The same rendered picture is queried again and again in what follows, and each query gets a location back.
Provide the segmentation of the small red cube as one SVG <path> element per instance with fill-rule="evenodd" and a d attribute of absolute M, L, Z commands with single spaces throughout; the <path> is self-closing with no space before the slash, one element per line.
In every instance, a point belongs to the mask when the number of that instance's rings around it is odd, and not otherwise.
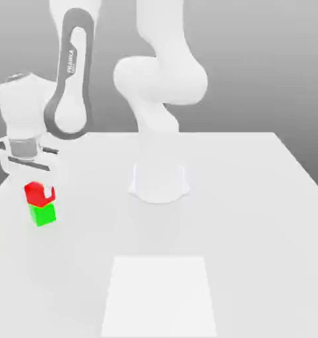
<path fill-rule="evenodd" d="M 47 204 L 55 201 L 55 189 L 51 188 L 51 196 L 46 197 L 44 186 L 39 182 L 30 182 L 24 186 L 24 192 L 27 203 L 37 207 L 45 207 Z"/>

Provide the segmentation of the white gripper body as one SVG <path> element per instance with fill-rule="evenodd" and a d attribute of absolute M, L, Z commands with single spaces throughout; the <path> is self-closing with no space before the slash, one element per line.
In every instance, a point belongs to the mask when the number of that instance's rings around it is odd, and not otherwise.
<path fill-rule="evenodd" d="M 33 160 L 22 160 L 0 152 L 0 163 L 6 174 L 23 184 L 40 182 L 53 185 L 58 179 L 59 159 L 56 154 L 42 152 Z"/>

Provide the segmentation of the small green cube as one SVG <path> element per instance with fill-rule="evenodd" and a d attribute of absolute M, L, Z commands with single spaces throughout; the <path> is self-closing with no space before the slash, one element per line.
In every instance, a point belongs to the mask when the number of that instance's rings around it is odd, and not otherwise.
<path fill-rule="evenodd" d="M 56 221 L 55 207 L 53 203 L 49 203 L 43 207 L 29 204 L 28 207 L 30 216 L 38 227 Z"/>

